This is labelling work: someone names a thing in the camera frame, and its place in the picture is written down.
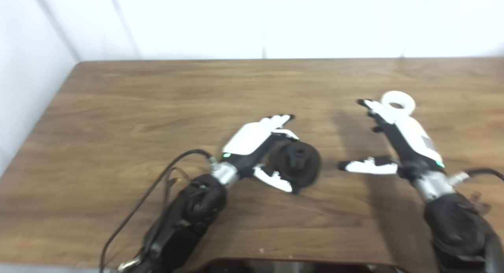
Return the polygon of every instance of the white wall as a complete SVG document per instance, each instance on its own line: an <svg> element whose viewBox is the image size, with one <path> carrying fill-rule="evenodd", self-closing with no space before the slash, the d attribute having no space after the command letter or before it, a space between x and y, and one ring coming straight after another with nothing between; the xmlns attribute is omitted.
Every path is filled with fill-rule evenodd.
<svg viewBox="0 0 504 273"><path fill-rule="evenodd" d="M0 0L0 174L75 63L35 0Z"/></svg>
<svg viewBox="0 0 504 273"><path fill-rule="evenodd" d="M504 56L504 0L0 0L0 174L78 61Z"/></svg>
<svg viewBox="0 0 504 273"><path fill-rule="evenodd" d="M45 0L82 60L504 56L504 0Z"/></svg>

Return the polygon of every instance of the wood grain tabletop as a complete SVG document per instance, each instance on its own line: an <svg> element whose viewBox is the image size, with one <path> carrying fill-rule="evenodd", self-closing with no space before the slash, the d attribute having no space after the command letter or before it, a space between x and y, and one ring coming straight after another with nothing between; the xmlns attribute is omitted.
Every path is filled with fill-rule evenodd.
<svg viewBox="0 0 504 273"><path fill-rule="evenodd" d="M406 92L449 174L504 171L503 85L504 59L80 63L0 180L0 262L96 267L104 242L175 156L220 155L243 124L293 113L285 128L320 151L320 178L299 195L238 182L185 269L228 257L434 272L422 204L407 181L336 168L393 152L355 100ZM197 157L180 166L208 171ZM504 184L481 176L458 190L481 194L504 237ZM135 255L161 200L158 189L117 237L109 267Z"/></svg>

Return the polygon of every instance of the black round object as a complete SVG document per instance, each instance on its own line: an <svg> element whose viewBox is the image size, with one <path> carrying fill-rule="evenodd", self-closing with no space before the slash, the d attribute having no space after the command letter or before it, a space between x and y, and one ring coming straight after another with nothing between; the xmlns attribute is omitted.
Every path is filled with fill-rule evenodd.
<svg viewBox="0 0 504 273"><path fill-rule="evenodd" d="M275 168L292 185L292 192L311 185L321 168L319 152L310 144L292 142L282 147L275 156Z"/></svg>

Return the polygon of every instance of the white ring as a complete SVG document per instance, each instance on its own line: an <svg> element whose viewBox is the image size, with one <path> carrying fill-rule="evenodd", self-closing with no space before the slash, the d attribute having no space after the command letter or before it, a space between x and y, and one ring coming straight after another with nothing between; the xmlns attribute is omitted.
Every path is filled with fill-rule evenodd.
<svg viewBox="0 0 504 273"><path fill-rule="evenodd" d="M400 91L388 91L383 94L380 100L381 104L398 116L408 116L415 110L415 100L408 94ZM395 108L391 106L392 103L400 104L403 108Z"/></svg>

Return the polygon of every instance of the black cable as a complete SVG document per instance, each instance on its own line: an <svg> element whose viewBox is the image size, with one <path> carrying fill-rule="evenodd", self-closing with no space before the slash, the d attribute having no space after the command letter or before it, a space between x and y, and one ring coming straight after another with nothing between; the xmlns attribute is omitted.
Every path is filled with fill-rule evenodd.
<svg viewBox="0 0 504 273"><path fill-rule="evenodd" d="M105 242L105 245L103 246L103 249L102 249L101 255L100 255L100 265L99 265L100 266L99 267L99 272L100 273L103 273L103 270L105 268L105 256L106 256L106 252L107 252L107 249L108 249L108 246L110 245L110 243L115 239L115 237L124 228L124 226L126 226L126 224L128 223L128 221L130 221L131 217L133 217L133 215L137 212L137 210L140 208L140 206L142 206L142 204L149 197L149 195L151 194L151 192L156 188L156 186L159 184L159 182L162 181L163 178L166 177L166 175L171 174L173 166L176 163L178 163L178 161L182 160L182 158L185 158L186 156L191 155L191 154L201 154L201 155L205 156L207 159L212 158L212 154L210 154L209 152L201 150L201 149L194 149L194 150L182 153L181 155L178 155L177 158L175 158L173 161L171 161L171 163L169 163L169 165L158 176L158 178L156 178L156 180L153 182L153 184L151 185L151 187L149 187L149 189L147 189L147 191L145 192L144 196L142 196L142 198L140 198L140 200L136 203L135 207L133 207L133 209L126 216L126 218L124 219L124 221L122 221L122 223L119 225L119 227L112 233L112 235Z"/></svg>
<svg viewBox="0 0 504 273"><path fill-rule="evenodd" d="M466 174L468 174L470 177L477 176L477 175L494 175L500 178L504 182L504 175L496 171L495 169L490 169L489 167L481 167L479 169L468 169L464 171Z"/></svg>
<svg viewBox="0 0 504 273"><path fill-rule="evenodd" d="M180 167L172 167L170 173L167 175L167 178L171 177L171 173L173 171L178 171L186 181L191 182L189 175ZM163 211L164 207L170 202L170 189L177 181L178 180L176 178L166 181L163 191L163 204L161 206L161 211Z"/></svg>

